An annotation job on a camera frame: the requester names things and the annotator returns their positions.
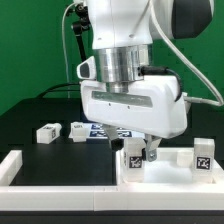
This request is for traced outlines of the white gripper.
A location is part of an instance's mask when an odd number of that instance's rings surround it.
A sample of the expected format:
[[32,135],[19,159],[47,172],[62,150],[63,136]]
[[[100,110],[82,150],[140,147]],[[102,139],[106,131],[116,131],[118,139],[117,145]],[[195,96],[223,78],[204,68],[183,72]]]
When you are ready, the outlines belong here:
[[93,56],[77,66],[77,75],[84,114],[90,121],[107,124],[104,131],[113,151],[123,148],[113,126],[146,134],[142,157],[148,162],[157,159],[161,138],[173,138],[187,128],[185,103],[175,76],[147,75],[130,83],[127,93],[110,93],[105,83],[96,80]]

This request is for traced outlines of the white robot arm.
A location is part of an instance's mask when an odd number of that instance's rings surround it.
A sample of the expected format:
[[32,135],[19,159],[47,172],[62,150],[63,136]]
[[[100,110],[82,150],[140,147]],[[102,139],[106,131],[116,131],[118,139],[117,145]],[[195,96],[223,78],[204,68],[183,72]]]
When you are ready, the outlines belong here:
[[95,55],[77,67],[84,114],[99,122],[114,150],[118,127],[145,135],[142,156],[157,159],[163,139],[187,128],[177,73],[151,64],[155,39],[194,38],[211,22],[214,0],[85,0]]

